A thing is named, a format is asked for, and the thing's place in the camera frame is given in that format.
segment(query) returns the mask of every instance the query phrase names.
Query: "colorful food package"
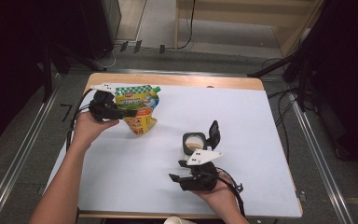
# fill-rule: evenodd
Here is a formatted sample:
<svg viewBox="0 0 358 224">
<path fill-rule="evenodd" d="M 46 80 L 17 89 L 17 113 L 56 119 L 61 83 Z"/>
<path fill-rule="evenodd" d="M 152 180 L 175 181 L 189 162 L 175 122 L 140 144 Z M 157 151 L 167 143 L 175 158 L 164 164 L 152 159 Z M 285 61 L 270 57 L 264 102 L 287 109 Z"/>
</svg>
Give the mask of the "colorful food package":
<svg viewBox="0 0 358 224">
<path fill-rule="evenodd" d="M 159 102 L 159 91 L 159 87 L 152 88 L 150 85 L 116 88 L 117 107 L 138 111 L 135 118 L 124 118 L 138 136 L 147 133 L 157 122 L 152 114 Z"/>
</svg>

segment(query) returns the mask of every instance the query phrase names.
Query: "floor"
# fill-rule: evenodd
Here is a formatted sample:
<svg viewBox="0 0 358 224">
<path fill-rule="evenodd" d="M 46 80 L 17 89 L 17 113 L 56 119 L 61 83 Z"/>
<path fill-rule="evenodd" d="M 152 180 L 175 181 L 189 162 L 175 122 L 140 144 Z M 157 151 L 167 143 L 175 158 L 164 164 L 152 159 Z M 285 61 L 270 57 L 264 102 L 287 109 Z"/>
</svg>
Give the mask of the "floor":
<svg viewBox="0 0 358 224">
<path fill-rule="evenodd" d="M 115 50 L 112 55 L 98 61 L 109 64 L 106 72 L 144 72 L 168 71 L 168 72 L 196 72 L 198 75 L 208 73 L 213 76 L 246 77 L 246 74 L 259 71 L 262 67 L 276 62 L 269 60 L 281 58 L 277 44 L 270 35 L 268 27 L 242 27 L 231 31 L 227 24 L 211 24 L 213 30 L 206 29 L 207 24 L 198 26 L 194 23 L 193 42 L 188 50 L 170 50 L 159 54 L 158 46 L 165 44 L 167 47 L 173 43 L 173 27 L 170 19 L 156 19 L 171 15 L 172 2 L 164 0 L 148 0 L 142 18 L 142 25 L 137 34 L 137 40 L 143 40 L 143 47 L 134 54 L 130 49 L 119 52 Z M 186 21 L 183 21 L 184 31 L 181 40 L 186 40 Z M 232 34 L 221 38 L 218 34 Z M 245 36 L 235 39 L 234 35 Z M 50 104 L 42 104 L 43 88 L 41 88 L 22 109 L 16 118 L 12 120 L 6 131 L 0 138 L 0 184 L 6 180 L 7 175 L 14 180 L 12 185 L 4 190 L 0 203 L 0 223 L 27 223 L 29 216 L 41 194 L 45 189 L 51 168 L 58 156 L 65 140 L 69 121 L 65 119 L 68 107 L 64 105 L 76 105 L 79 100 L 88 77 L 92 73 L 87 67 L 79 63 L 72 63 L 69 75 L 57 75 L 55 80 L 55 97 Z M 262 77 L 266 93 L 283 91 L 287 84 L 282 81 L 283 68 Z M 284 105 L 290 101 L 284 98 Z M 275 119 L 279 117 L 278 99 L 271 98 L 271 111 Z M 41 114 L 44 108 L 47 114 Z M 314 111 L 307 111 L 312 133 L 318 143 L 323 158 L 328 164 L 338 192 L 345 199 L 346 208 L 349 210 L 351 221 L 345 222 L 337 215 L 337 209 L 333 206 L 321 167 L 315 160 L 309 139 L 304 134 L 296 109 L 290 109 L 285 116 L 285 126 L 288 133 L 288 142 L 285 140 L 282 126 L 278 126 L 278 132 L 284 148 L 290 145 L 290 170 L 298 192 L 300 192 L 301 205 L 304 215 L 299 219 L 280 219 L 279 223 L 358 223 L 358 162 L 341 161 L 335 154 L 335 146 L 323 123 Z M 37 128 L 38 135 L 29 136 L 27 133 L 34 127 L 34 119 L 41 118 L 43 122 Z M 24 139 L 33 139 L 29 146 L 22 142 Z M 9 167 L 15 163 L 17 153 L 23 152 L 24 160 L 16 168 L 17 174 L 8 172 Z M 104 219 L 81 218 L 79 223 L 108 223 Z M 253 217 L 251 223 L 273 223 L 272 218 Z"/>
</svg>

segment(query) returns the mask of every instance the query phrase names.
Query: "table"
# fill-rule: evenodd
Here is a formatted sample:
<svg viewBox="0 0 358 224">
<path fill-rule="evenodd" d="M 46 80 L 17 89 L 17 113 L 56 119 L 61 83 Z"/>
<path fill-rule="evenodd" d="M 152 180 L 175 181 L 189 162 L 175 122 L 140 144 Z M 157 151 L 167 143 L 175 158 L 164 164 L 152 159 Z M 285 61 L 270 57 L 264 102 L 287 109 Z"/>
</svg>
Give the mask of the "table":
<svg viewBox="0 0 358 224">
<path fill-rule="evenodd" d="M 215 151 L 224 156 L 213 163 L 243 184 L 241 197 L 247 217 L 302 216 L 259 79 L 93 74 L 86 89 L 104 82 L 116 83 L 118 87 L 159 85 L 160 102 L 153 113 L 158 122 L 141 137 L 136 137 L 121 122 L 103 132 L 92 144 L 85 158 L 80 186 L 82 217 L 215 218 L 203 200 L 182 191 L 168 176 L 188 176 L 189 170 L 178 164 L 183 158 L 182 136 L 193 132 L 208 134 L 214 119 L 218 120 L 222 134 Z M 91 97 L 86 97 L 83 104 Z M 64 154 L 65 147 L 49 182 Z"/>
<path fill-rule="evenodd" d="M 323 0 L 197 0 L 194 20 L 250 23 L 272 27 L 283 57 L 296 50 L 307 28 L 318 19 Z M 179 20 L 190 19 L 193 1 L 176 0 L 175 47 Z"/>
</svg>

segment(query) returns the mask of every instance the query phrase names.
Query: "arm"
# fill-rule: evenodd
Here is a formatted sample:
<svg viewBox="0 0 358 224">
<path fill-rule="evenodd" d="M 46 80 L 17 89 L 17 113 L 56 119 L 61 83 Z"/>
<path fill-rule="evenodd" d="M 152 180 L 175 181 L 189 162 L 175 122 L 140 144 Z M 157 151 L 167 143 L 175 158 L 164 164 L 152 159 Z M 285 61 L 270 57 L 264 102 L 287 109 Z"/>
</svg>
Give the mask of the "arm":
<svg viewBox="0 0 358 224">
<path fill-rule="evenodd" d="M 90 112 L 76 120 L 74 138 L 29 223 L 75 223 L 83 160 L 91 143 L 118 120 L 96 121 Z"/>
<path fill-rule="evenodd" d="M 219 172 L 219 176 L 232 183 L 223 172 Z M 240 213 L 234 194 L 222 181 L 218 180 L 211 191 L 193 191 L 193 193 L 200 196 L 226 224 L 249 224 Z"/>
</svg>

